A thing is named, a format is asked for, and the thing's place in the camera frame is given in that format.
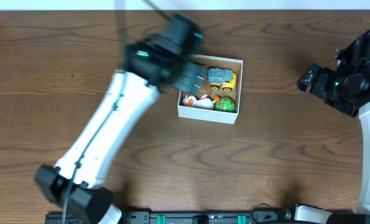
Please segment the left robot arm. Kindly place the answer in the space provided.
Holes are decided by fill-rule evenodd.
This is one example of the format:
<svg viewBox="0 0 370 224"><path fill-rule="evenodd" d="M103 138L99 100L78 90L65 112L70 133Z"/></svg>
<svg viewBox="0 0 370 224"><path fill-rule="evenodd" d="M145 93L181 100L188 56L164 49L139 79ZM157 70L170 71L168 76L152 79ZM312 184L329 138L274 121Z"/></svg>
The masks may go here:
<svg viewBox="0 0 370 224"><path fill-rule="evenodd" d="M120 147L160 92L174 88L198 94L205 77L192 64L202 29L179 14L168 17L166 30L126 44L121 69L71 148L53 166L42 165L35 181L45 198L58 205L59 223L118 223L114 194L104 187Z"/></svg>

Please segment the brown plush toy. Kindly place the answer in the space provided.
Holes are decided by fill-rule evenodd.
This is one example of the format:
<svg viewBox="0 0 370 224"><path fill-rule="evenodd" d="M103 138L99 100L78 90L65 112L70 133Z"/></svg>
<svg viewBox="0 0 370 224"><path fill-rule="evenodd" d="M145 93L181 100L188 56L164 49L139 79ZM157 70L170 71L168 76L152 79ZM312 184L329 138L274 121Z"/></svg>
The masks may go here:
<svg viewBox="0 0 370 224"><path fill-rule="evenodd" d="M204 81L201 86L200 95L211 95L212 90L211 90L210 83L208 81L208 67L205 64L201 65L201 67L203 68L202 74L203 74Z"/></svg>

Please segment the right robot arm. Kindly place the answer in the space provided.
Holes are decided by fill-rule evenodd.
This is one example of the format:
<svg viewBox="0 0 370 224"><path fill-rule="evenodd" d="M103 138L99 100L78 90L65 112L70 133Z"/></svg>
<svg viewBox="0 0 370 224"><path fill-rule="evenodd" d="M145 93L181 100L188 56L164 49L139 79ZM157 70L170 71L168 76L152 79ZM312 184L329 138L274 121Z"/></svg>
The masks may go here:
<svg viewBox="0 0 370 224"><path fill-rule="evenodd" d="M354 118L363 135L362 184L356 211L335 213L297 205L293 223L370 223L370 31L336 53L336 70L315 63L297 81L297 89L309 91L327 105Z"/></svg>

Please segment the grey yellow toy truck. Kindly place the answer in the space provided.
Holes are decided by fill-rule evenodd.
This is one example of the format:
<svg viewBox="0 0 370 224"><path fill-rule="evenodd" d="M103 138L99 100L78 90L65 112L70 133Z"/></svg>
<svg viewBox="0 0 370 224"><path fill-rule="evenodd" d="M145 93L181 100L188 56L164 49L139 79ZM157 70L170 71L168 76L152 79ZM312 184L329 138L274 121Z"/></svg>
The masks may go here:
<svg viewBox="0 0 370 224"><path fill-rule="evenodd" d="M222 89L224 92L231 92L237 86L237 75L230 69L209 68L207 78L213 91Z"/></svg>

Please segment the white pink toy animal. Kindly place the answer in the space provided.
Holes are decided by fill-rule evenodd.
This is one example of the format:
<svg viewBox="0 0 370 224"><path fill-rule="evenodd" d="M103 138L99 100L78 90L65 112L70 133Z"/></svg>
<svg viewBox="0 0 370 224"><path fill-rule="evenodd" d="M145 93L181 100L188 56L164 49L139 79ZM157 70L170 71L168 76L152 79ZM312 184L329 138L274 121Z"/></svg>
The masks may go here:
<svg viewBox="0 0 370 224"><path fill-rule="evenodd" d="M212 99L209 95L203 95L197 98L195 95L186 94L182 99L182 105L191 108L213 110L215 108L215 103L220 99L220 96L216 96Z"/></svg>

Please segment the green ball with orange numbers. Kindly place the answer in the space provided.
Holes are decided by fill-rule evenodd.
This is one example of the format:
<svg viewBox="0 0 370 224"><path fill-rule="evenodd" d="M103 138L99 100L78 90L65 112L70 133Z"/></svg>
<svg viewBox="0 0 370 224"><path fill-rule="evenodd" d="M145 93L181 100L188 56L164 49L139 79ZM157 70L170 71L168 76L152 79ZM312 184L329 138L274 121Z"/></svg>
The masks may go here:
<svg viewBox="0 0 370 224"><path fill-rule="evenodd" d="M236 112L236 104L235 102L228 97L215 98L215 111L222 111L222 112L229 112L235 113Z"/></svg>

